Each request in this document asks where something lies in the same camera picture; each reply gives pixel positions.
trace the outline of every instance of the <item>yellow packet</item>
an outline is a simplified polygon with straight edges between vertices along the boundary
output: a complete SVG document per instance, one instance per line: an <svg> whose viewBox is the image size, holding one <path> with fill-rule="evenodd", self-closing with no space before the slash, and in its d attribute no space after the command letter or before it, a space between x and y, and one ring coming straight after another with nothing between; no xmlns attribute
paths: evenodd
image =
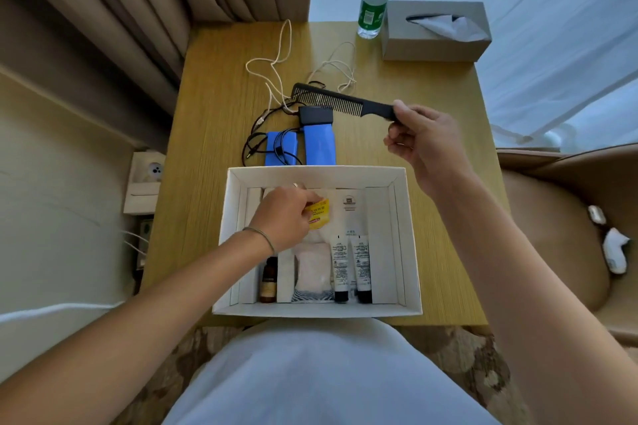
<svg viewBox="0 0 638 425"><path fill-rule="evenodd" d="M310 218L310 230L322 228L326 223L330 222L330 200L328 199L308 205L304 210L309 210L313 213Z"/></svg>

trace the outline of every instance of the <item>hand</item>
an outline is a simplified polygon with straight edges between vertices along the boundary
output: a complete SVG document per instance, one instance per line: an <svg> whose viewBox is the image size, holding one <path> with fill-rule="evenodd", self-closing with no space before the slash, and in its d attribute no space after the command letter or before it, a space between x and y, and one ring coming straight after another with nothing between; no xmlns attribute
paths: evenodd
<svg viewBox="0 0 638 425"><path fill-rule="evenodd" d="M304 212L304 207L320 200L322 197L305 188L277 187L259 204L250 227L266 234L275 252L289 249L308 234L312 212Z"/></svg>
<svg viewBox="0 0 638 425"><path fill-rule="evenodd" d="M414 168L421 190L432 199L459 179L475 178L454 118L426 106L394 102L399 123L392 123L383 143Z"/></svg>

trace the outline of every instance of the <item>blue device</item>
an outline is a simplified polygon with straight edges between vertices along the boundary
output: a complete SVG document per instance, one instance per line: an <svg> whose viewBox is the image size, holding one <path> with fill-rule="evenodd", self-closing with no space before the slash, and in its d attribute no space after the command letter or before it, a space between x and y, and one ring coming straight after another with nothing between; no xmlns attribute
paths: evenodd
<svg viewBox="0 0 638 425"><path fill-rule="evenodd" d="M267 133L267 141L266 141L266 151L275 151L274 144L275 138L277 135L281 133L280 131L268 131ZM291 153L292 155L297 156L297 133L294 131L289 131L283 138L279 138L277 141L277 145L281 144L281 148L283 151L287 153ZM291 156L286 155L285 153L281 155L281 159L285 160L289 165L297 165L297 160ZM277 167L283 166L283 163L277 158L277 155L274 153L266 153L266 162L264 163L267 167Z"/></svg>
<svg viewBox="0 0 638 425"><path fill-rule="evenodd" d="M337 150L332 125L307 125L303 129L306 139L306 164L336 165Z"/></svg>

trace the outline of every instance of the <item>curtain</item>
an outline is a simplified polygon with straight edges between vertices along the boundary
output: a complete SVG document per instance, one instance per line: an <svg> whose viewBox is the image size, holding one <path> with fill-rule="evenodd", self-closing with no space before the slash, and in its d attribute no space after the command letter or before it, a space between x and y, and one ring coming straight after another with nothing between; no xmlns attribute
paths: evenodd
<svg viewBox="0 0 638 425"><path fill-rule="evenodd" d="M636 141L638 0L480 1L493 42L476 68L498 146ZM358 8L313 0L310 19L355 20Z"/></svg>
<svg viewBox="0 0 638 425"><path fill-rule="evenodd" d="M40 50L34 47L30 57L44 59L54 65L59 56L58 51L68 53L68 58L73 53L77 60L75 63L68 63L72 67L82 60L90 59L89 55L95 57L97 52L99 61L92 67L84 68L84 73L90 71L92 77L87 74L66 74L67 84L77 84L86 91L85 98L76 97L71 100L69 91L53 87L55 84L47 81L55 78L45 77L46 63L39 64L38 71L32 71L29 64L18 67L12 61L12 51L3 50L0 66L4 67L5 72L37 86L42 92L51 93L54 99L66 100L79 111L100 118L114 129L161 150L161 146L165 147L169 131L166 119L170 121L175 110L191 24L199 21L303 21L307 20L309 2L310 0L11 0L12 10L21 12L23 17L29 17L32 23L13 25L11 32L2 37L27 40L29 32L39 26L41 30L38 33L42 35L46 32L51 43L43 45ZM66 32L70 34L75 31L77 34L63 37L56 33L65 23L52 23L49 17L29 9L37 6L50 9L48 13L53 19L56 18L54 12L57 12L69 26L65 29ZM113 67L105 71L104 67L110 65ZM88 79L100 80L100 84L87 84ZM129 79L132 86L139 90L123 91L131 86L123 83L124 79ZM105 90L105 85L110 88L109 100L97 94ZM144 94L142 98L139 98L140 91ZM130 108L130 113L127 113L126 108ZM146 115L146 130L126 121L127 118L133 118L134 114L138 118Z"/></svg>

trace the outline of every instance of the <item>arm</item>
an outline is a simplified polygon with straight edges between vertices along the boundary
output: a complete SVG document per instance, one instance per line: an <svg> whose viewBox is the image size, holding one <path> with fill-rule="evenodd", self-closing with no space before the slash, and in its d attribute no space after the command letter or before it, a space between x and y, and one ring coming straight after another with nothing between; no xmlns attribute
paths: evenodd
<svg viewBox="0 0 638 425"><path fill-rule="evenodd" d="M539 424L638 423L638 367L483 186L449 115L395 103L385 144L435 201Z"/></svg>
<svg viewBox="0 0 638 425"><path fill-rule="evenodd" d="M251 221L275 250L308 233L301 188L277 188ZM0 423L109 423L188 329L241 276L272 254L263 236L238 232L146 292L36 358L0 385Z"/></svg>

